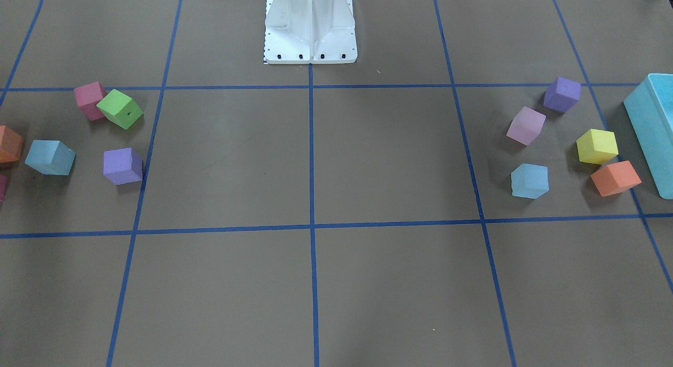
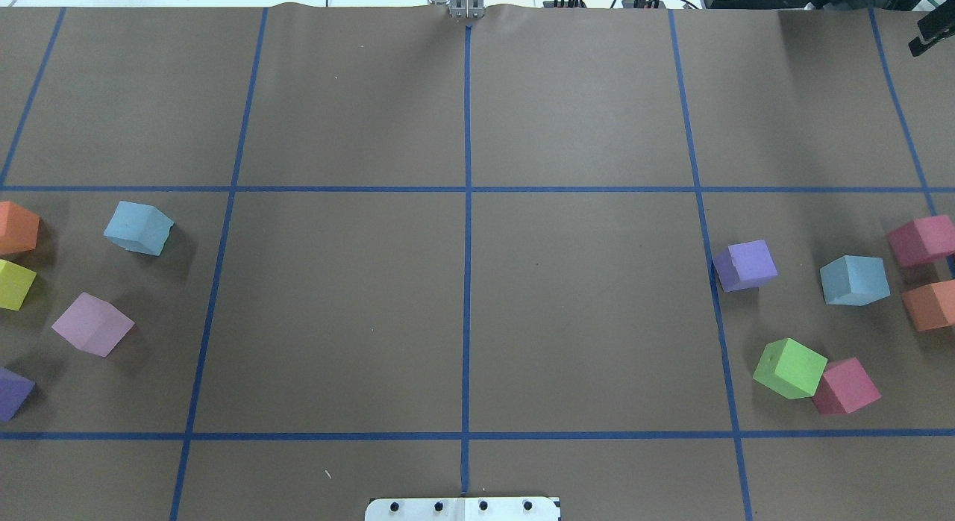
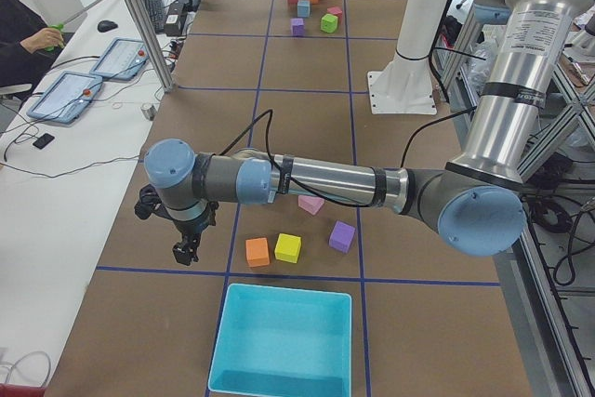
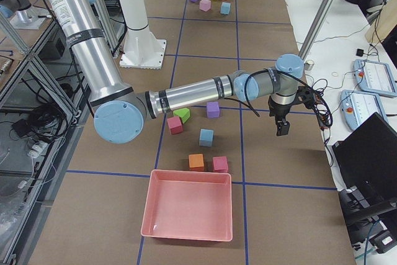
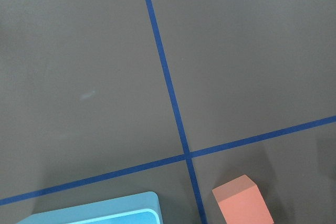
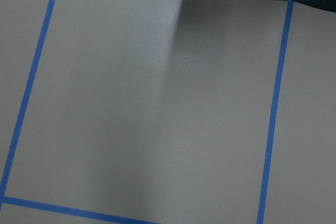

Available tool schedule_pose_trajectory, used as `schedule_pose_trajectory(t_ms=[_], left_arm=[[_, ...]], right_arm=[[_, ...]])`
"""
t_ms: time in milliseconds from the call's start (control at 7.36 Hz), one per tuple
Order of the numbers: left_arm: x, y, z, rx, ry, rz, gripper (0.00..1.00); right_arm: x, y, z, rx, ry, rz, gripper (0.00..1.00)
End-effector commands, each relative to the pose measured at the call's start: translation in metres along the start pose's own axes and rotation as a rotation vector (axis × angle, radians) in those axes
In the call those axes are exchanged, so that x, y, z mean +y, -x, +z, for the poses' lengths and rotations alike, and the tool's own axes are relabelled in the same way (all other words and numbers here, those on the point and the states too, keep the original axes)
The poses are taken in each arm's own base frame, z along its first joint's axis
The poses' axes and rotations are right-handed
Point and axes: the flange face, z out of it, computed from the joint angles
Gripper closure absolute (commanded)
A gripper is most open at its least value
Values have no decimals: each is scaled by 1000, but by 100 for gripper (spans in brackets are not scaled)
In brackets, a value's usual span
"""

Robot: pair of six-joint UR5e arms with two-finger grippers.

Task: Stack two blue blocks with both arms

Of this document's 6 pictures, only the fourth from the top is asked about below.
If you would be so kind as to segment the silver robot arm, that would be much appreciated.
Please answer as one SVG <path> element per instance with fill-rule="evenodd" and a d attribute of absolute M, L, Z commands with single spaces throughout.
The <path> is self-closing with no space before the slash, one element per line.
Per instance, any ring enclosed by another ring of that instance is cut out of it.
<path fill-rule="evenodd" d="M 294 54 L 284 54 L 273 68 L 249 74 L 236 71 L 224 76 L 158 92 L 135 93 L 125 83 L 115 64 L 91 0 L 44 0 L 51 6 L 68 49 L 90 87 L 89 102 L 94 109 L 96 132 L 108 142 L 127 143 L 142 131 L 144 123 L 176 109 L 220 99 L 249 102 L 268 96 L 270 115 L 277 135 L 286 135 L 290 108 L 314 104 L 313 90 L 302 81 L 304 62 Z"/>

